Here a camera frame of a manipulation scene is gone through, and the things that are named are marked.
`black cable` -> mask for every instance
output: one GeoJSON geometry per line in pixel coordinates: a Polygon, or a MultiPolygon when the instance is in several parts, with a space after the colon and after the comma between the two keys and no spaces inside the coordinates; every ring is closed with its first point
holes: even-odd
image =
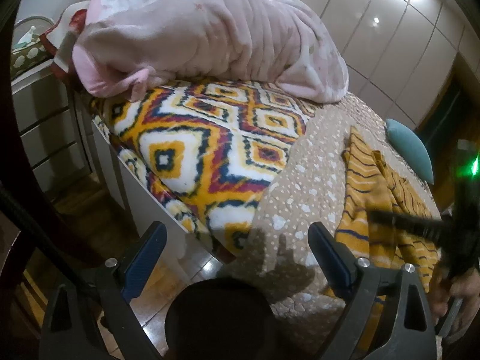
{"type": "Polygon", "coordinates": [[[47,258],[70,280],[79,291],[100,304],[97,292],[83,278],[75,272],[62,257],[62,254],[50,240],[45,231],[28,214],[28,212],[12,197],[12,195],[0,186],[0,210],[8,219],[21,231],[26,231],[34,240],[35,245],[45,254],[47,258]]]}

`drawer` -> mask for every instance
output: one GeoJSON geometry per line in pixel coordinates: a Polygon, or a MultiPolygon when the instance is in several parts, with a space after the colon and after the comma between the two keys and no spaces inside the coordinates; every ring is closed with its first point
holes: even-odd
{"type": "Polygon", "coordinates": [[[33,170],[42,191],[51,191],[65,186],[75,173],[85,168],[80,150],[81,147],[74,143],[33,170]]]}
{"type": "Polygon", "coordinates": [[[52,74],[13,94],[13,106],[19,131],[25,130],[38,120],[67,105],[67,90],[52,74]]]}
{"type": "Polygon", "coordinates": [[[75,132],[69,109],[22,135],[23,148],[31,166],[74,140],[75,132]]]}

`blue gripper pad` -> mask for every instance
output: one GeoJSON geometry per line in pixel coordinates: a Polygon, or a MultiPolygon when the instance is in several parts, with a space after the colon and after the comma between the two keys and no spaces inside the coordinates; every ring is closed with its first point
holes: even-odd
{"type": "Polygon", "coordinates": [[[139,240],[139,242],[143,241],[143,245],[125,271],[121,294],[127,303],[142,293],[167,243],[167,228],[163,223],[153,222],[146,231],[145,237],[145,241],[143,241],[144,237],[139,240]]]}

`metal screw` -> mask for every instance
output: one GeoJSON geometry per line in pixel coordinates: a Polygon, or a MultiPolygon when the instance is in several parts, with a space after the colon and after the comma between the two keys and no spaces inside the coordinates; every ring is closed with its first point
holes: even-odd
{"type": "Polygon", "coordinates": [[[410,263],[406,263],[404,266],[403,266],[403,269],[405,269],[408,273],[412,273],[412,272],[415,272],[415,266],[413,264],[410,264],[410,263]]]}
{"type": "Polygon", "coordinates": [[[117,259],[115,257],[111,257],[107,260],[105,260],[105,266],[107,268],[113,268],[114,266],[116,266],[118,263],[117,259]]]}
{"type": "Polygon", "coordinates": [[[366,259],[365,257],[360,257],[359,259],[357,259],[357,263],[363,268],[370,266],[369,259],[366,259]]]}

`human hand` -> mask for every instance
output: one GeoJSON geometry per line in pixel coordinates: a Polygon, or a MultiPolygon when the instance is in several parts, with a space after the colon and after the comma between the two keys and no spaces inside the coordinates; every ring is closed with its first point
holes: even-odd
{"type": "Polygon", "coordinates": [[[463,298],[462,307],[452,324],[450,335],[470,326],[480,306],[480,274],[477,269],[470,268],[462,276],[447,279],[448,271],[438,264],[433,270],[430,289],[427,294],[433,321],[438,320],[448,311],[450,297],[463,298]]]}

